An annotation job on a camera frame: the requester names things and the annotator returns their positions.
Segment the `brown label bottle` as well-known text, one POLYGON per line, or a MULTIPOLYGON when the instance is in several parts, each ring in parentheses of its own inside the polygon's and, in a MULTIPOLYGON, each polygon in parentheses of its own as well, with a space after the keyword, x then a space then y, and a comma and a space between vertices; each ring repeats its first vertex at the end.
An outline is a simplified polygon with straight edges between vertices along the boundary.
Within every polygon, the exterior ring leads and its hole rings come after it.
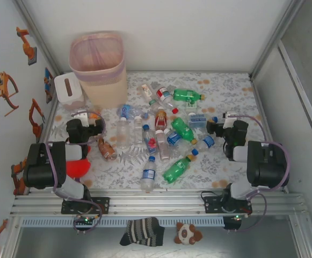
POLYGON ((109 142, 105 141, 104 138, 98 139, 98 148, 106 161, 115 160, 117 158, 117 153, 109 142))

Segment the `square bottle blue water label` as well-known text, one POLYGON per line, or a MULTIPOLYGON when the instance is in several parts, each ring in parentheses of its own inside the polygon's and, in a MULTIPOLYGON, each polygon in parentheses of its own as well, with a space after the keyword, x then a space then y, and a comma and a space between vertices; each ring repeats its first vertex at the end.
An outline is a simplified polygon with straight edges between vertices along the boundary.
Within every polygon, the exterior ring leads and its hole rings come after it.
POLYGON ((194 113, 194 112, 189 113, 187 117, 188 126, 191 129, 204 130, 206 129, 208 121, 216 123, 218 122, 218 119, 217 117, 211 117, 207 119, 207 117, 203 113, 194 113))

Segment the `clear bottle white cap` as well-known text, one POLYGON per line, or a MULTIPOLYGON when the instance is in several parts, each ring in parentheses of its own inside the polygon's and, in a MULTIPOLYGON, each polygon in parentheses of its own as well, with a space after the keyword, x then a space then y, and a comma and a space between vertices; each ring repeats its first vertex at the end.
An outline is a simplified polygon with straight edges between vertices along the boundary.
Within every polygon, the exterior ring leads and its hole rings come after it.
POLYGON ((143 143, 141 116, 134 117, 134 130, 133 131, 134 131, 134 143, 136 145, 141 145, 143 143))
POLYGON ((117 147, 126 149, 129 147, 130 131, 125 117, 121 117, 117 123, 117 147))

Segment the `green plastic bottle yellow cap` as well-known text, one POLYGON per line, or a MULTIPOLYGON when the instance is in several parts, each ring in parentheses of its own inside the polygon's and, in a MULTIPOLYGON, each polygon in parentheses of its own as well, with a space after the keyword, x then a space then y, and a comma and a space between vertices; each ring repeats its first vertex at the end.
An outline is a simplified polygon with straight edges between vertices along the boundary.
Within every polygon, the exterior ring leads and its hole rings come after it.
POLYGON ((184 172, 187 171, 189 164, 194 159, 195 156, 193 154, 190 154, 176 161, 163 173, 163 178, 165 179, 165 181, 167 183, 173 183, 174 181, 176 181, 184 172))
POLYGON ((175 89, 173 92, 173 99, 176 101, 183 101, 194 104, 196 101, 203 101, 205 99, 205 95, 199 94, 194 90, 175 89))
POLYGON ((180 117, 175 118, 171 126, 184 140, 190 142, 192 145, 198 142, 193 131, 180 117))

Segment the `crushed clear bottle blue label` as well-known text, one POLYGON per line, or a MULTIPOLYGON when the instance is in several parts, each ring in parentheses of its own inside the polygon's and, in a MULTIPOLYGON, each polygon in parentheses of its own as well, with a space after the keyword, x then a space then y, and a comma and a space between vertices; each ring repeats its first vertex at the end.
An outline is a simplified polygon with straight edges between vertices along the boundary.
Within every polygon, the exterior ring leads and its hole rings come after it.
POLYGON ((133 120, 135 117, 140 117, 141 119, 147 119, 148 113, 143 112, 140 108, 128 104, 123 104, 118 107, 117 115, 119 117, 125 117, 128 120, 133 120))

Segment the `white cap bottle blue label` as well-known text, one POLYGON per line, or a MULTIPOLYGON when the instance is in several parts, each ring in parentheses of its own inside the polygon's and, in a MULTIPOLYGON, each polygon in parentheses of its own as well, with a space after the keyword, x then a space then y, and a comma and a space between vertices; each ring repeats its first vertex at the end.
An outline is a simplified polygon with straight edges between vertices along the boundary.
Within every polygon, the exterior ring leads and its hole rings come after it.
POLYGON ((166 128, 164 130, 164 134, 165 134, 166 141, 170 146, 179 147, 182 138, 176 131, 166 128))

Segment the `blue cap bottle flower label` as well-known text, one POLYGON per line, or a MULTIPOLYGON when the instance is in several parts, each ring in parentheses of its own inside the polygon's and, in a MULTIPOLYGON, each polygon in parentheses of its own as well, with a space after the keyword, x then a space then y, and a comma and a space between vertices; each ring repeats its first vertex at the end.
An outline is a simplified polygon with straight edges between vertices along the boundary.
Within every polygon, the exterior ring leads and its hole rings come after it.
POLYGON ((146 144, 146 148, 150 154, 157 152, 157 141, 155 132, 150 129, 149 125, 145 124, 142 126, 143 132, 142 137, 144 143, 146 144))

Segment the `pinkish bottle white cap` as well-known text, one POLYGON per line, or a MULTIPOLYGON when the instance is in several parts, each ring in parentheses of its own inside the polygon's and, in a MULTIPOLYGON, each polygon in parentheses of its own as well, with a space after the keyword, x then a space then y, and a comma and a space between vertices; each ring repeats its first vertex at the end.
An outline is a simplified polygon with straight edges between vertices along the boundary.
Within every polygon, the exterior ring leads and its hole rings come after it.
POLYGON ((164 132, 162 130, 156 130, 155 134, 156 134, 159 156, 160 156, 161 161, 169 160, 170 151, 168 148, 168 144, 167 144, 164 132))

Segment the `orange red label bottle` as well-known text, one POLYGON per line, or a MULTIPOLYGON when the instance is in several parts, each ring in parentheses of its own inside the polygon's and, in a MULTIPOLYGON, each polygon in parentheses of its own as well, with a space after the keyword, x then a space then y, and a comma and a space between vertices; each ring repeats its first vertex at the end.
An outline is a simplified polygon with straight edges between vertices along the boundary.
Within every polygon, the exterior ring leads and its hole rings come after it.
POLYGON ((167 114, 162 107, 157 109, 155 115, 155 130, 165 130, 167 128, 167 114))

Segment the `tall blue cap water bottle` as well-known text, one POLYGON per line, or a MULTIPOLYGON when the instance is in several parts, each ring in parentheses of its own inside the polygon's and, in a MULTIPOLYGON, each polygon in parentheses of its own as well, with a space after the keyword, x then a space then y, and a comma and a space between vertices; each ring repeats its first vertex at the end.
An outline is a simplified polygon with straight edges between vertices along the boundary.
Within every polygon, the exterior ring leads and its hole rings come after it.
POLYGON ((155 184, 156 163, 155 157, 149 156, 147 163, 143 167, 142 177, 140 180, 141 190, 152 192, 155 184))

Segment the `clear bottle red white label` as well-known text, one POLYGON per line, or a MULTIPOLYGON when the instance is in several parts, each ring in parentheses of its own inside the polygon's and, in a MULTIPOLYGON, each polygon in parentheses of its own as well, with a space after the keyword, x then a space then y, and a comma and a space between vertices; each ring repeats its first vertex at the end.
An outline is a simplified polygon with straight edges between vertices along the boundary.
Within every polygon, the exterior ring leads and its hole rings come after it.
POLYGON ((178 110, 178 108, 174 102, 173 96, 172 96, 172 94, 170 94, 170 92, 168 91, 168 89, 166 87, 160 87, 156 91, 156 95, 159 98, 159 100, 161 101, 161 104, 163 106, 168 108, 173 114, 178 113, 179 110, 178 110))

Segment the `pink bin liner bag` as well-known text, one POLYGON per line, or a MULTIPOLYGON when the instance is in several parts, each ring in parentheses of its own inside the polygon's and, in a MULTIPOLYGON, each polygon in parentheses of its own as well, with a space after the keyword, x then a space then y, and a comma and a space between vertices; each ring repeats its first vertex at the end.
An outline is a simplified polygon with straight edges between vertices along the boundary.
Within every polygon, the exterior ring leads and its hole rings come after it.
POLYGON ((98 32, 73 40, 69 51, 69 67, 84 82, 118 77, 125 70, 121 36, 113 32, 98 32))

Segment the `brown white plush toy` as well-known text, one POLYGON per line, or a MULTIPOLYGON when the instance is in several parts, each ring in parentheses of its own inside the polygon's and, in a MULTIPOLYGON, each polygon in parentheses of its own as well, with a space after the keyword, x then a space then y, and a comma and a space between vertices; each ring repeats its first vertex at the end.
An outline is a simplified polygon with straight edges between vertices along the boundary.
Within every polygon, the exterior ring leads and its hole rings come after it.
POLYGON ((177 222, 176 229, 177 235, 174 238, 176 244, 193 245, 203 238, 202 233, 193 224, 177 222))

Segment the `black white striped sock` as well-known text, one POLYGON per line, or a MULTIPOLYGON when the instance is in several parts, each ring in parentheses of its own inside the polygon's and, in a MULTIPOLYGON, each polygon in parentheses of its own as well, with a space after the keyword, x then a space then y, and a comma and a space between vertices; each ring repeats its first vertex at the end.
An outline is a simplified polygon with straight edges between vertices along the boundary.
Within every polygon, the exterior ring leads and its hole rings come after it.
POLYGON ((129 220, 120 245, 138 244, 148 247, 163 246, 165 228, 156 217, 129 220))

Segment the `aluminium frame post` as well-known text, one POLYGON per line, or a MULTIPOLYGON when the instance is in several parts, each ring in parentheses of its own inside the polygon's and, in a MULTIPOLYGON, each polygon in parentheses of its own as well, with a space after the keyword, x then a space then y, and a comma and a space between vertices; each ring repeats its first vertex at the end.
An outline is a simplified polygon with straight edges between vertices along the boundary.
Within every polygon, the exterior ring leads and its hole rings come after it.
POLYGON ((56 59, 53 57, 49 46, 44 41, 44 37, 24 0, 12 0, 12 2, 25 25, 27 26, 27 29, 32 32, 32 37, 34 38, 35 43, 40 48, 45 60, 50 65, 55 75, 63 74, 63 70, 61 69, 56 59))
POLYGON ((282 14, 279 22, 277 23, 274 31, 271 34, 271 37, 268 43, 266 44, 264 50, 262 51, 252 72, 249 74, 249 78, 251 81, 253 81, 257 77, 266 59, 268 58, 272 50, 277 47, 278 43, 280 42, 281 38, 287 31, 289 25, 291 24, 291 22, 297 15, 298 11, 300 10, 304 2, 305 0, 290 0, 289 1, 288 7, 285 9, 284 13, 282 14))

